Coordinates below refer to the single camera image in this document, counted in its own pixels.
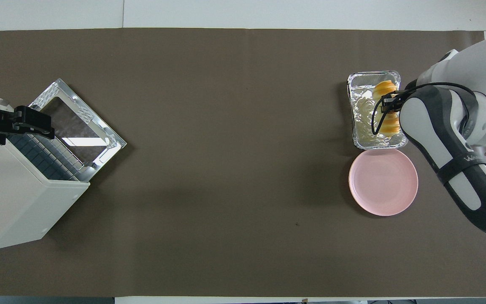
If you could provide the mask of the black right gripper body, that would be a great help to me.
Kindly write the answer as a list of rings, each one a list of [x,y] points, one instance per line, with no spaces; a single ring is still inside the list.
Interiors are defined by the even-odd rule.
[[[390,92],[381,96],[381,112],[398,112],[404,104],[404,92]]]

